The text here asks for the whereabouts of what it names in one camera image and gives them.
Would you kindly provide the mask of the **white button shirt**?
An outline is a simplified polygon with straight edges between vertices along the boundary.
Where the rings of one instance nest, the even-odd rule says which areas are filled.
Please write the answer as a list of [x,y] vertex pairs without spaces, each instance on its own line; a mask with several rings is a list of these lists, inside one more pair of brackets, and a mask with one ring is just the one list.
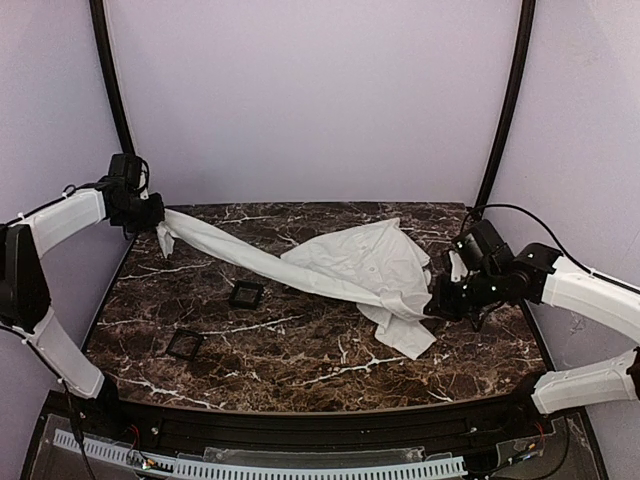
[[435,342],[422,324],[432,296],[429,255],[397,218],[316,236],[279,255],[260,250],[184,213],[156,228],[164,256],[175,240],[297,290],[354,303],[377,326],[376,339],[415,360]]

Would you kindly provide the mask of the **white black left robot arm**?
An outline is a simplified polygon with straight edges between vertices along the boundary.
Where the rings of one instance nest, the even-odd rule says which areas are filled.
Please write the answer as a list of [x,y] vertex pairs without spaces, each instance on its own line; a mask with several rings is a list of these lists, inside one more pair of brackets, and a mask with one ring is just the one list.
[[107,389],[106,377],[57,319],[41,260],[105,220],[128,234],[153,229],[164,220],[162,196],[105,177],[1,226],[1,327],[20,337],[72,394],[89,400]]

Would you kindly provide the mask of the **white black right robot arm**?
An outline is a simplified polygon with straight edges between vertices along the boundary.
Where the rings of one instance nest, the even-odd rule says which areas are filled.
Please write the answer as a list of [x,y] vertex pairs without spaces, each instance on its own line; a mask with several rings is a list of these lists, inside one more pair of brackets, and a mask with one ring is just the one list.
[[481,328],[498,306],[526,301],[568,312],[572,317],[628,339],[624,353],[598,362],[527,376],[514,394],[537,415],[616,401],[639,399],[639,290],[587,267],[541,243],[514,255],[508,247],[491,253],[457,244],[450,271],[437,277],[428,316],[469,320]]

